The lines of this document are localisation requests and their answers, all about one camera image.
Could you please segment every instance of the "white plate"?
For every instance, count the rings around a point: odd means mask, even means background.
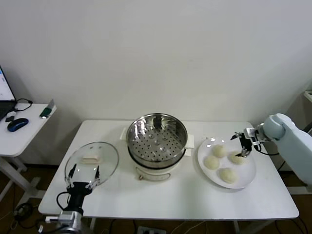
[[[229,137],[212,137],[205,140],[199,147],[197,152],[197,159],[199,166],[204,174],[218,185],[221,185],[230,189],[242,189],[249,185],[255,177],[256,166],[251,152],[246,158],[247,162],[242,165],[238,165],[229,160],[229,155],[232,151],[241,151],[241,145],[239,139],[226,140]],[[213,155],[212,148],[214,145],[223,145],[227,151],[227,155],[220,158],[220,166],[216,170],[210,170],[204,165],[204,159],[210,155]],[[219,171],[221,168],[230,167],[236,170],[238,174],[238,181],[233,184],[226,183],[220,178]]]

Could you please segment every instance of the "wooden floor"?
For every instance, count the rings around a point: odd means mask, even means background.
[[[22,173],[23,176],[29,181],[35,177],[40,176],[41,181],[38,185],[38,188],[41,190],[46,190],[51,182],[56,169],[47,169],[47,168],[29,168],[27,172]],[[295,175],[282,175],[284,177],[284,182],[287,186],[299,186],[302,185],[300,180]],[[0,191],[4,188],[6,183],[8,182],[8,178],[0,173]],[[16,186],[16,194],[15,194],[15,204],[19,201],[23,194],[23,190]],[[13,220],[13,215],[10,213],[13,209],[13,200],[14,198],[14,186],[8,191],[5,198],[0,202],[0,234],[36,234],[37,230],[35,228],[32,229],[23,229],[19,225],[13,230],[11,230],[10,226],[15,227],[15,223]],[[295,195],[293,199],[300,211],[300,217],[307,225],[308,231],[312,233],[312,195]],[[38,199],[32,199],[30,202],[37,206],[40,203]],[[42,215],[35,209],[33,215],[26,221],[23,222],[24,226],[31,226],[35,223],[35,220],[40,219]],[[108,229],[110,228],[110,224],[112,223],[112,219],[97,219],[94,233],[95,234],[108,234]],[[302,229],[302,232],[293,222],[295,221]],[[297,218],[295,220],[279,220],[276,223],[272,223],[269,226],[265,227],[259,233],[261,234],[279,234],[276,225],[278,226],[280,233],[282,234],[300,234],[306,233],[304,226]],[[84,218],[83,222],[85,224],[89,224],[91,219]],[[157,229],[166,230],[168,234],[172,232],[172,230],[181,224],[183,221],[164,221],[164,220],[123,220],[117,219],[113,222],[111,226],[111,234],[133,234],[135,232],[134,225],[145,226]],[[187,221],[183,223],[181,227],[175,230],[174,234],[183,234],[192,226],[200,223],[199,221]],[[239,222],[239,226],[241,230],[246,227],[249,222]],[[190,230],[189,234],[233,234],[234,226],[230,221],[207,221],[206,223],[202,223],[196,228]]]

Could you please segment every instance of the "stainless steel pot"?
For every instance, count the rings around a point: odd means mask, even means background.
[[[132,159],[148,169],[175,165],[185,153],[187,131],[177,118],[166,114],[148,114],[134,121],[127,131]]]

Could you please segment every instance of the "glass lid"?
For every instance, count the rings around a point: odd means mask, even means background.
[[[107,142],[93,142],[76,150],[65,166],[68,187],[86,182],[89,189],[104,183],[115,172],[119,162],[117,149]]]

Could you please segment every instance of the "laptop screen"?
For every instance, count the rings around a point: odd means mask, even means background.
[[[0,101],[12,101],[12,100],[15,100],[14,95],[0,68]]]

